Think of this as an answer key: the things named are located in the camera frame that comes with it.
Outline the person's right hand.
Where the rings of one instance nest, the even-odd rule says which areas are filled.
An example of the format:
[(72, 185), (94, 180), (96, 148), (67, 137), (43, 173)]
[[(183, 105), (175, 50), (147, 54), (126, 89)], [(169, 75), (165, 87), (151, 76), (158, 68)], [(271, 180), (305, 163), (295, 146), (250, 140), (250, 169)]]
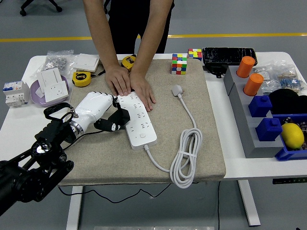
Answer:
[(119, 64), (105, 67), (105, 80), (109, 89), (115, 96), (127, 96), (131, 93), (129, 72)]

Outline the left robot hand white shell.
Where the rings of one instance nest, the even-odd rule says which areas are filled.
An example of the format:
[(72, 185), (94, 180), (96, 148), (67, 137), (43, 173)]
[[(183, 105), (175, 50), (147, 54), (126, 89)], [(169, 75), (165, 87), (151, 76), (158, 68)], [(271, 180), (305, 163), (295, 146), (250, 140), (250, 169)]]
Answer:
[(117, 103), (118, 98), (104, 92), (90, 92), (74, 109), (76, 117), (71, 120), (80, 134), (84, 134), (90, 124), (95, 123), (103, 114)]

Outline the person's left hand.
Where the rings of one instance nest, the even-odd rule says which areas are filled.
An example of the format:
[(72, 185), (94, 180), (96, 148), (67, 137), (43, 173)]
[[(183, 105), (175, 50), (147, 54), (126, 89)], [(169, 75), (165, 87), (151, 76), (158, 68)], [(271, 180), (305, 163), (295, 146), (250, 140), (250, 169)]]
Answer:
[(156, 100), (150, 84), (145, 79), (145, 75), (132, 70), (130, 73), (130, 86), (144, 104), (146, 111), (152, 111)]

